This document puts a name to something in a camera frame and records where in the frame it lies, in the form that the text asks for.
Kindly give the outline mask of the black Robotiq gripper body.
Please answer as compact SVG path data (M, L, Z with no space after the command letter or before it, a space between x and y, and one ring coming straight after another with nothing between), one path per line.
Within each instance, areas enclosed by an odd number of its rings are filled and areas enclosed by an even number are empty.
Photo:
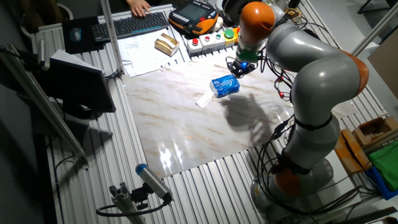
M235 75L247 75L248 73L253 72L257 68L257 64L251 62L241 62L238 59L235 59L233 62L234 70L233 73Z

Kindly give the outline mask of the bare person hand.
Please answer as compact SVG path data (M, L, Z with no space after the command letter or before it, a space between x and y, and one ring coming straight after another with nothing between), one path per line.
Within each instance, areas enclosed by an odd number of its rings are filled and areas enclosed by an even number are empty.
M135 17L145 17L150 13L151 6L145 0L126 0L126 2Z

